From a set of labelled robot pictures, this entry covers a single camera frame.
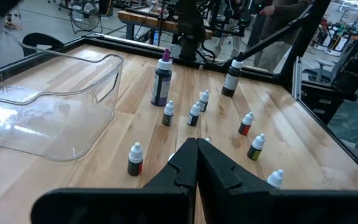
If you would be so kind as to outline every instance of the black metal frame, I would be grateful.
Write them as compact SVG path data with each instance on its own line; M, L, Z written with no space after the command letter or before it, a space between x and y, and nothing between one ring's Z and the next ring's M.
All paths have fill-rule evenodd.
M312 29L312 25L315 25L315 27L317 28L318 22L319 20L322 18L328 3L324 3L324 0L316 0L318 2L320 2L322 5L320 6L315 6L315 9L318 10L323 10L323 12L311 12L309 14L305 14L303 18L305 19L298 19L292 22L292 26L293 27L301 27L302 25L302 21L305 21L306 23L306 27L302 27L300 34L298 36L298 40L295 42L288 58L287 61L285 62L285 66L283 67L282 72L279 75L275 75L269 72L264 72L261 70L254 70L251 68L243 68L241 70L241 76L245 77L245 78L250 78L253 80L259 80L262 82L268 82L268 83L273 83L276 85L283 85L287 90L290 90L290 86L289 84L291 83L291 77L292 77L292 71L290 72L290 69L293 66L293 62L295 61L294 57L301 57L303 55L303 53L305 52L307 45L309 44L314 31L312 32L311 30L315 30ZM281 31L281 33L286 33L286 32L290 32L291 30L294 30L294 28L286 28L284 30ZM244 52L243 54L240 55L240 59L243 57L244 59L251 56L252 54L262 50L263 48L265 48L266 46L268 46L269 44L277 41L277 38L280 37L280 35L282 34L276 34L275 37L270 37L268 39L266 39L265 41L251 47L247 52ZM72 49L75 49L76 47L79 47L83 44L88 44L88 45L94 45L94 46L98 46L98 47L104 47L107 49L113 49L113 50L118 50L121 52L126 52L126 53L130 53L130 54L136 54L136 55L142 55L142 56L146 56L146 57L151 57L151 58L161 58L163 55L163 50L157 47L154 47L152 45L142 45L142 44L137 44L137 43L133 43L130 41L126 41L126 40L121 40L115 37L109 37L106 35L102 35L102 34L86 34L83 35L82 37L80 37L79 39L75 39L69 43L67 43L65 45L64 48L62 49L52 49L52 50L56 50L59 52L67 52L70 51ZM14 63L10 63L9 65L3 66L0 68L0 81L1 81L1 76L3 79L9 78L13 75L17 75L27 69L30 69L31 67L33 67L34 65L39 64L40 62L44 62L47 60L50 60L51 58L53 58L52 55L46 55L46 54L42 54L42 53L37 53L37 54L33 54L30 55L28 57L23 58L22 60L16 61ZM197 66L199 67L200 64L194 63L194 62L189 62L189 61L184 61L184 60L180 60L180 59L175 59L174 60L175 63L180 64L180 65L187 65L187 66ZM216 71L216 72L223 72L226 73L227 69L230 65L230 60L227 62L205 62L202 64L204 69L207 70L212 70L212 71ZM349 100L354 100L354 95L342 95L340 93L338 93L337 91L335 91L332 87L321 84L321 83L313 83L313 82L306 82L303 81L303 91L305 93L320 93L323 95L330 95L333 97L338 97L341 99L349 99ZM355 160L355 162L358 164L358 159L352 154L352 152L350 152L348 150L348 148L341 142L341 140L339 138L337 138L334 133L316 116L316 114L314 112L312 112L302 101L298 101L299 104L304 107L304 109L322 126L322 128L345 150L345 152L347 152L349 154L349 156Z

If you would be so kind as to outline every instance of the wooden workbench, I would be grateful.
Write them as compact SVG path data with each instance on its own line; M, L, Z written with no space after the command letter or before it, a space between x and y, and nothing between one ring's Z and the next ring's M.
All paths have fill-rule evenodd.
M119 20L125 24L127 24L126 30L126 39L133 40L134 39L134 31L135 25L149 27L151 29L158 29L160 27L160 22L157 18L140 15L133 12L127 11L119 11L117 17ZM172 21L164 21L162 24L162 30L167 32L172 32L174 34L178 33L178 25ZM206 38L212 38L212 31L205 30Z
M84 45L72 53L83 51L87 55L111 52ZM175 115L173 126L166 127L161 124L163 108L150 103L157 60L118 53L126 61L117 113L86 155L58 162L0 148L0 223L29 223L34 201L59 187L142 187L188 137L210 138L213 145L261 179L283 169L283 189L358 189L358 165L282 87L242 78L234 97L228 98L221 94L224 74L174 65L169 99L175 102ZM55 63L49 68L65 65L64 60ZM38 65L31 72L37 69L45 67ZM83 80L92 80L78 80L75 74L67 74L69 69L61 71L45 75L59 80L69 77L70 82L45 84L45 88L69 88L80 81L87 85ZM13 78L24 82L27 76L30 78L25 72ZM188 126L189 110L206 89L210 90L207 111L197 126ZM250 110L256 120L249 135L241 136L237 129ZM252 161L246 153L259 133L265 133L267 141L258 161ZM142 175L131 177L127 160L136 141L144 148L144 168ZM204 222L201 209L198 201L196 223Z

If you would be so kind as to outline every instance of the plastic bin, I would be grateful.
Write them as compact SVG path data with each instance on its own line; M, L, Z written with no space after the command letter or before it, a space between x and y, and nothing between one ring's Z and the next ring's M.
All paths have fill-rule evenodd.
M40 60L24 72L0 73L1 147L72 160L84 155L111 122L123 57L92 46L68 54L82 58L37 53ZM84 61L103 56L100 62Z

